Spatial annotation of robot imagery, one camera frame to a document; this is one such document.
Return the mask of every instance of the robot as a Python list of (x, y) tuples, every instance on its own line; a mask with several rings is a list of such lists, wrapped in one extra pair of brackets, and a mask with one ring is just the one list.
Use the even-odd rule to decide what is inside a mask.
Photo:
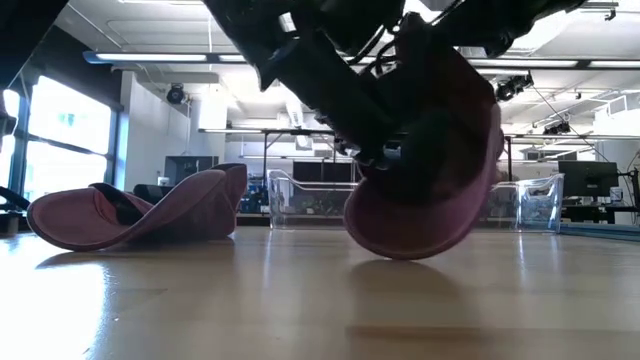
[[(203, 2), (256, 70), (262, 90), (276, 80), (287, 86), (335, 131), (336, 148), (357, 161), (369, 195), (411, 209), (454, 197), (485, 167), (482, 156), (465, 169), (456, 166), (463, 160), (452, 138), (469, 154), (483, 153), (496, 137), (487, 129), (499, 131), (493, 87), (457, 48), (501, 56), (538, 19), (585, 1), (453, 0), (429, 23), (416, 13), (403, 14), (405, 0)], [(0, 5), (0, 89), (15, 79), (66, 0), (37, 8), (29, 3)], [(284, 25), (285, 16), (295, 29)], [(18, 33), (21, 44), (12, 40)], [(393, 40), (380, 48), (385, 33)], [(360, 64), (376, 47), (375, 59)], [(3, 110), (0, 118), (11, 124)], [(499, 156), (502, 147), (495, 151)]]

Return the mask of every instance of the plastic container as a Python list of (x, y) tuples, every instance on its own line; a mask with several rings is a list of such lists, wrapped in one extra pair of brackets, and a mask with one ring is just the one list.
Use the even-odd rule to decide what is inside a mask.
[(564, 174), (493, 186), (477, 227), (512, 231), (560, 231)]
[(269, 213), (273, 229), (344, 229), (344, 204), (356, 183), (300, 182), (269, 170)]
[[(344, 203), (357, 184), (299, 182), (282, 170), (268, 179), (273, 229), (344, 228)], [(494, 185), (476, 228), (558, 233), (563, 181), (558, 174)]]

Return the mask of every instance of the ceiling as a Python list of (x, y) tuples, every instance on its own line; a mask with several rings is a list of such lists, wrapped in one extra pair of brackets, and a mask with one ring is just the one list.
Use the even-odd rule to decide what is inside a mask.
[[(407, 0), (424, 17), (434, 13), (419, 0)], [(423, 0), (433, 9), (443, 1)], [(573, 12), (538, 24), (520, 39), (514, 55), (544, 57), (621, 57), (640, 59), (640, 2), (619, 0), (618, 16), (605, 21), (604, 13)], [(121, 3), (119, 0), (71, 0), (56, 23), (99, 51), (236, 52), (208, 10), (202, 5)], [(159, 65), (136, 69), (142, 81), (151, 78), (158, 92), (171, 82), (185, 79), (187, 91), (206, 92), (210, 75), (229, 91), (231, 120), (273, 119), (285, 111), (279, 90), (259, 93), (253, 69), (240, 65)], [(572, 121), (589, 123), (591, 110), (617, 98), (616, 91), (640, 89), (640, 73), (630, 71), (534, 71), (536, 87), (556, 111), (573, 108)], [(541, 95), (527, 91), (503, 105), (503, 123), (525, 129), (528, 124), (554, 114)]]

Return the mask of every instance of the black monitor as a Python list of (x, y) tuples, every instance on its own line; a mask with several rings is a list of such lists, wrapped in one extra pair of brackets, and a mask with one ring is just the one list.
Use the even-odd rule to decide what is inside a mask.
[(609, 196), (618, 186), (618, 165), (598, 161), (558, 161), (564, 174), (564, 196)]
[(308, 182), (351, 182), (351, 163), (294, 161), (293, 178)]

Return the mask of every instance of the fluorescent light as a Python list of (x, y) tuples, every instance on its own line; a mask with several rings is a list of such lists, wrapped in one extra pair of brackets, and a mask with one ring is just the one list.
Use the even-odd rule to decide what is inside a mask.
[(542, 135), (542, 134), (505, 134), (513, 139), (558, 139), (558, 140), (640, 140), (632, 135)]
[(242, 55), (218, 55), (218, 59), (222, 62), (246, 62)]
[(204, 54), (143, 54), (143, 53), (100, 53), (96, 57), (104, 61), (132, 61), (132, 62), (204, 62)]
[[(509, 162), (509, 159), (500, 159), (498, 160), (498, 162)], [(539, 161), (537, 160), (511, 160), (511, 163), (513, 164), (534, 164), (534, 163), (538, 163)]]
[(512, 67), (512, 68), (570, 68), (578, 64), (577, 60), (543, 60), (543, 59), (468, 59), (473, 66)]
[[(265, 157), (262, 155), (240, 155), (238, 156), (240, 159), (254, 159), (254, 160), (262, 160)], [(332, 157), (321, 157), (321, 156), (299, 156), (299, 155), (283, 155), (283, 156), (275, 156), (275, 155), (267, 155), (267, 159), (269, 160), (304, 160), (304, 161), (321, 161), (328, 160), (333, 162)], [(348, 157), (336, 157), (336, 162), (338, 161), (348, 161), (351, 162), (352, 159)]]
[(262, 130), (259, 129), (200, 129), (200, 131), (218, 134), (262, 134)]
[(509, 69), (477, 69), (478, 74), (480, 75), (520, 75), (526, 76), (529, 75), (529, 71), (527, 70), (509, 70)]
[(589, 67), (601, 67), (611, 69), (640, 68), (640, 60), (595, 60)]

